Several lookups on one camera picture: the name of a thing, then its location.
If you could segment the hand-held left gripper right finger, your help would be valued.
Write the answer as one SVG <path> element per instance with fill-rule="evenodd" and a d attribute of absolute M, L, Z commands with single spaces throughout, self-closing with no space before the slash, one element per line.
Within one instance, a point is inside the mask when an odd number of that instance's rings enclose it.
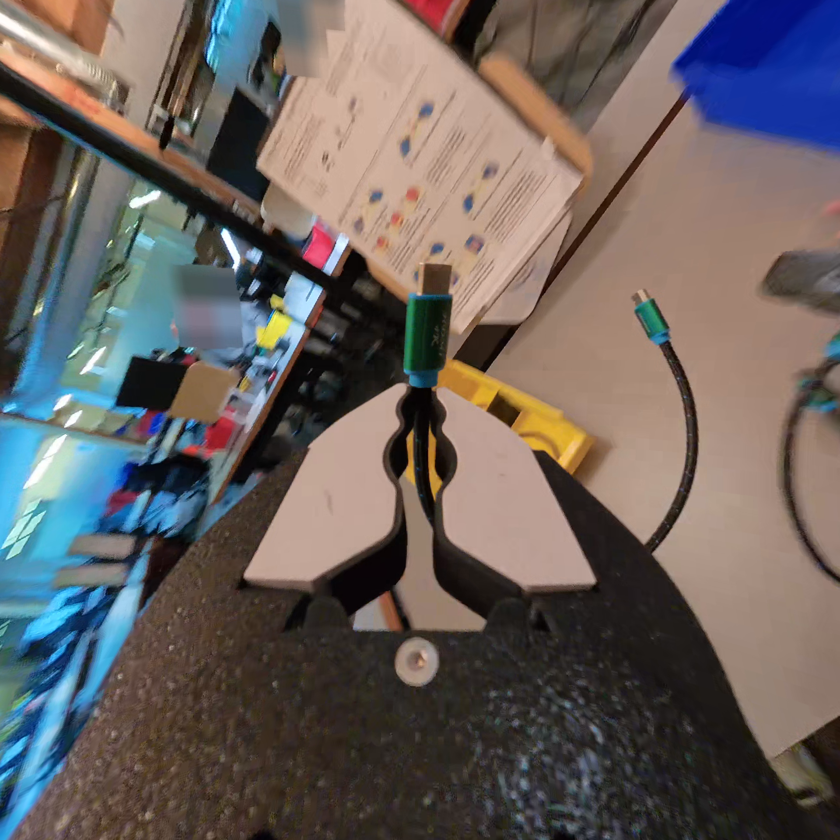
<path fill-rule="evenodd" d="M 596 577 L 538 453 L 448 388 L 436 396 L 433 558 L 437 582 L 488 618 L 514 599 L 588 592 Z"/>

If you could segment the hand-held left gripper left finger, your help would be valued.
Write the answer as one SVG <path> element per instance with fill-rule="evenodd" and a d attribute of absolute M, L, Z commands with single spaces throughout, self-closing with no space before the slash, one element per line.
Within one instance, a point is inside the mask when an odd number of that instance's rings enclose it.
<path fill-rule="evenodd" d="M 406 396 L 405 384 L 394 385 L 315 439 L 245 570 L 247 585 L 330 596 L 355 614 L 402 579 Z"/>

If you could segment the black switch hub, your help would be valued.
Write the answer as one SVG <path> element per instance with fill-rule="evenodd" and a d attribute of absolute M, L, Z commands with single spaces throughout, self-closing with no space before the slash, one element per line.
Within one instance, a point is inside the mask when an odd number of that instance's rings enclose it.
<path fill-rule="evenodd" d="M 839 251 L 794 250 L 781 254 L 761 281 L 768 297 L 839 315 Z"/>

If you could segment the grey desk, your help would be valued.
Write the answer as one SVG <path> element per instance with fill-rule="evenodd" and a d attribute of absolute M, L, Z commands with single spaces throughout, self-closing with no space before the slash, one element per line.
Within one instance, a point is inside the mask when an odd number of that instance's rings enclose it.
<path fill-rule="evenodd" d="M 829 248 L 838 156 L 713 129 L 689 107 L 490 367 L 595 437 L 576 475 L 641 540 L 679 483 L 679 394 L 634 316 L 658 301 L 696 397 L 686 509 L 656 552 L 771 757 L 838 717 L 838 585 L 807 557 L 779 489 L 799 374 L 837 321 L 760 295 L 776 257 Z"/>

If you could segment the yellow plastic bin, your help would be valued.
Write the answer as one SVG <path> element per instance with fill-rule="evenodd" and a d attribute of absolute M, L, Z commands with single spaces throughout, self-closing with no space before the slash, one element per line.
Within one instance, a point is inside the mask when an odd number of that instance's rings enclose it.
<path fill-rule="evenodd" d="M 595 443 L 559 408 L 463 362 L 448 360 L 438 384 L 502 421 L 532 450 L 549 455 L 570 474 Z"/>

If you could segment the cardboard box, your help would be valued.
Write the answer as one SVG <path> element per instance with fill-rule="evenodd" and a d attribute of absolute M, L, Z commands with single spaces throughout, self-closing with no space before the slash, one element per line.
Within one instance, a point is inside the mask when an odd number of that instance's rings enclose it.
<path fill-rule="evenodd" d="M 237 369 L 219 368 L 196 361 L 186 368 L 167 416 L 204 425 L 215 424 L 224 413 L 239 379 Z"/>

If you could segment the black panel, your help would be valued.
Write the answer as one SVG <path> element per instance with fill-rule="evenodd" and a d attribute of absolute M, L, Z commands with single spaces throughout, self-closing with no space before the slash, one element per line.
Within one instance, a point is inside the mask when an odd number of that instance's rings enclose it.
<path fill-rule="evenodd" d="M 141 408 L 167 413 L 174 402 L 188 366 L 133 356 L 114 398 L 116 407 Z"/>

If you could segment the printed instruction sheet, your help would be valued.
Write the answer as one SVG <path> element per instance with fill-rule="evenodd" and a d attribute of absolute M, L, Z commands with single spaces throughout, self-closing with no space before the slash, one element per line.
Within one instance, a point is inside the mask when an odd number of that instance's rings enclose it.
<path fill-rule="evenodd" d="M 345 2 L 313 77 L 294 77 L 258 158 L 395 296 L 452 267 L 469 330 L 564 215 L 581 175 L 401 2 Z"/>

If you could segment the black pole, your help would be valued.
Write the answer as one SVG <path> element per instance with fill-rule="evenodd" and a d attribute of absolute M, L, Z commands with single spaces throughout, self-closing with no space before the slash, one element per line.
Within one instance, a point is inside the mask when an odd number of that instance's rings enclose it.
<path fill-rule="evenodd" d="M 258 209 L 194 161 L 95 99 L 78 84 L 15 52 L 2 52 L 2 94 L 66 139 L 153 184 L 179 203 L 227 229 L 328 293 L 349 293 L 340 280 L 302 258 L 283 237 L 256 224 Z"/>

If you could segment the blue plastic bin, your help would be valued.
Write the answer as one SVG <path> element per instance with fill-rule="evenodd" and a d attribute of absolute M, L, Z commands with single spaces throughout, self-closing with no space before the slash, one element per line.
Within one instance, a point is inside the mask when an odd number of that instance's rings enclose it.
<path fill-rule="evenodd" d="M 672 71 L 709 123 L 839 149 L 839 2 L 730 1 Z"/>

